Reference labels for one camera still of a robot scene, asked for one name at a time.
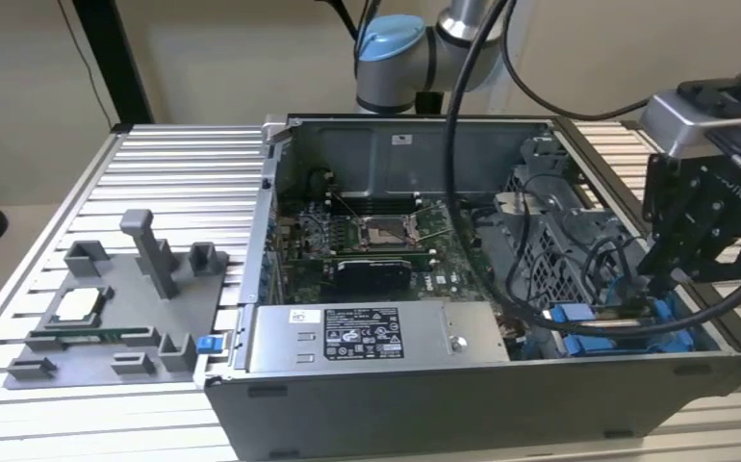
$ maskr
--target black cable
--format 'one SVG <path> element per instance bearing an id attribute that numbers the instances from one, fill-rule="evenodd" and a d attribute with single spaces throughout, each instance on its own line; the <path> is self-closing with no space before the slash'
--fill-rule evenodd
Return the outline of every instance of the black cable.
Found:
<path id="1" fill-rule="evenodd" d="M 441 155 L 444 160 L 444 191 L 447 199 L 447 212 L 449 215 L 449 223 L 455 232 L 463 229 L 460 210 L 456 203 L 457 194 L 455 192 L 455 135 L 457 128 L 457 117 L 460 113 L 460 103 L 463 102 L 463 93 L 469 82 L 469 77 L 475 68 L 475 62 L 477 61 L 477 57 L 481 53 L 488 33 L 507 3 L 508 0 L 496 0 L 488 9 L 487 16 L 481 23 L 481 28 L 479 29 L 479 33 L 472 40 L 469 51 L 467 53 L 460 71 L 457 73 L 457 79 L 455 81 L 455 86 L 449 99 L 449 106 L 447 109 L 447 122 L 444 124 L 444 133 L 441 139 Z M 469 243 L 464 240 L 457 240 L 457 245 L 460 246 L 460 250 L 467 262 L 472 262 L 472 248 L 469 246 Z M 726 312 L 741 305 L 739 286 L 719 303 L 710 306 L 704 310 L 692 313 L 687 317 L 680 318 L 679 320 L 641 327 L 589 327 L 587 325 L 580 325 L 572 322 L 555 322 L 545 319 L 543 316 L 540 316 L 539 313 L 533 311 L 532 306 L 523 300 L 516 298 L 513 294 L 508 294 L 508 296 L 504 296 L 497 291 L 493 284 L 487 279 L 485 272 L 480 268 L 477 268 L 477 266 L 469 265 L 469 271 L 476 283 L 484 290 L 484 294 L 491 300 L 495 301 L 495 303 L 503 310 L 504 315 L 512 316 L 520 321 L 536 325 L 537 327 L 568 332 L 572 334 L 587 335 L 591 337 L 639 338 L 650 337 L 652 335 L 663 334 L 667 332 L 674 332 L 676 330 L 695 327 L 703 322 L 723 315 Z"/>
<path id="2" fill-rule="evenodd" d="M 320 0 L 320 1 L 332 7 L 332 10 L 334 10 L 338 17 L 341 18 L 341 22 L 344 23 L 344 27 L 346 28 L 346 32 L 349 33 L 349 37 L 352 37 L 353 40 L 357 40 L 357 29 L 354 28 L 353 19 L 349 16 L 349 11 L 344 6 L 344 2 L 341 0 Z"/>
<path id="3" fill-rule="evenodd" d="M 512 59 L 509 58 L 509 48 L 507 46 L 507 37 L 509 35 L 509 23 L 512 22 L 512 13 L 515 12 L 515 6 L 517 5 L 517 3 L 519 3 L 517 0 L 515 0 L 509 4 L 509 6 L 507 7 L 507 13 L 504 14 L 504 17 L 503 17 L 503 32 L 500 34 L 500 58 L 503 60 L 504 65 L 507 66 L 507 72 L 509 73 L 509 77 L 512 78 L 515 85 L 517 85 L 517 87 L 521 89 L 521 91 L 525 93 L 529 99 L 535 101 L 535 103 L 537 103 L 544 109 L 553 112 L 555 114 L 564 117 L 575 118 L 577 120 L 605 120 L 607 118 L 621 116 L 623 114 L 631 113 L 632 111 L 643 108 L 647 105 L 648 99 L 641 99 L 640 101 L 616 109 L 615 111 L 609 111 L 608 113 L 601 113 L 595 115 L 573 113 L 571 111 L 561 109 L 559 106 L 556 106 L 544 98 L 541 98 L 535 91 L 532 91 L 532 89 L 523 81 L 517 71 L 515 70 L 515 67 L 512 66 Z"/>
<path id="4" fill-rule="evenodd" d="M 364 8 L 360 12 L 360 19 L 357 20 L 357 39 L 353 45 L 353 74 L 357 73 L 357 61 L 360 58 L 360 47 L 362 46 L 364 36 L 366 34 L 366 27 L 374 19 L 374 15 L 381 7 L 381 0 L 364 0 Z"/>
<path id="5" fill-rule="evenodd" d="M 581 267 L 581 270 L 580 270 L 580 283 L 584 286 L 584 290 L 588 292 L 588 296 L 591 297 L 589 303 L 596 303 L 596 301 L 597 301 L 597 292 L 595 290 L 596 288 L 593 288 L 593 285 L 595 285 L 593 279 L 591 281 L 588 281 L 588 279 L 587 279 L 588 267 L 591 266 L 591 262 L 595 260 L 595 258 L 597 256 L 597 252 L 600 251 L 600 248 L 603 247 L 603 245 L 613 244 L 613 243 L 615 243 L 615 238 L 603 238 L 600 241 L 597 241 L 595 243 L 595 245 L 592 246 L 591 250 L 587 253 L 587 259 L 584 260 L 584 266 Z"/>
<path id="6" fill-rule="evenodd" d="M 110 121 L 110 116 L 107 115 L 107 110 L 103 107 L 103 101 L 101 101 L 101 96 L 98 95 L 98 89 L 95 88 L 95 79 L 91 75 L 91 67 L 89 67 L 89 63 L 86 62 L 86 58 L 83 57 L 82 48 L 78 45 L 78 40 L 75 39 L 75 33 L 73 32 L 73 26 L 70 25 L 70 18 L 67 17 L 66 11 L 63 10 L 63 5 L 61 5 L 61 0 L 55 0 L 55 4 L 58 5 L 58 9 L 61 10 L 61 16 L 63 17 L 63 24 L 66 25 L 66 31 L 70 33 L 70 39 L 73 39 L 73 44 L 75 45 L 75 51 L 78 51 L 78 56 L 82 59 L 83 67 L 86 67 L 86 78 L 89 79 L 91 94 L 95 96 L 95 101 L 98 102 L 98 107 L 101 108 L 101 114 L 103 114 L 103 118 L 107 120 L 107 128 L 111 129 L 113 123 Z"/>

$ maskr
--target wall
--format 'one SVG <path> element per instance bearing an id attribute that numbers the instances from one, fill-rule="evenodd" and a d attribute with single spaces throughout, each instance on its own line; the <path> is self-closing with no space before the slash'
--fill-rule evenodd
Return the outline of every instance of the wall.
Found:
<path id="1" fill-rule="evenodd" d="M 612 110 L 682 81 L 741 71 L 741 0 L 532 3 L 520 76 L 569 111 Z M 547 113 L 517 89 L 503 101 L 500 112 Z"/>
<path id="2" fill-rule="evenodd" d="M 0 204 L 58 202 L 107 131 L 55 2 L 0 0 Z"/>

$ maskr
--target warning label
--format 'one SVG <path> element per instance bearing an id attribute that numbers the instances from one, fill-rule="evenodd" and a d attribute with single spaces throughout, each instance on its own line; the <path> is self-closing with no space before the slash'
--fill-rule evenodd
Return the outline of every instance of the warning label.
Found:
<path id="1" fill-rule="evenodd" d="M 329 361 L 404 357 L 397 308 L 324 310 L 322 322 Z"/>

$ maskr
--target barcode sticker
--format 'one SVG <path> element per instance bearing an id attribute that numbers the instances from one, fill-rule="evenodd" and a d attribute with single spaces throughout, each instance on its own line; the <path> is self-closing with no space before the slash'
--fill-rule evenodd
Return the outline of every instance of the barcode sticker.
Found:
<path id="1" fill-rule="evenodd" d="M 400 146 L 412 144 L 412 135 L 392 135 L 392 145 Z"/>
<path id="2" fill-rule="evenodd" d="M 320 310 L 289 310 L 290 324 L 318 324 Z"/>

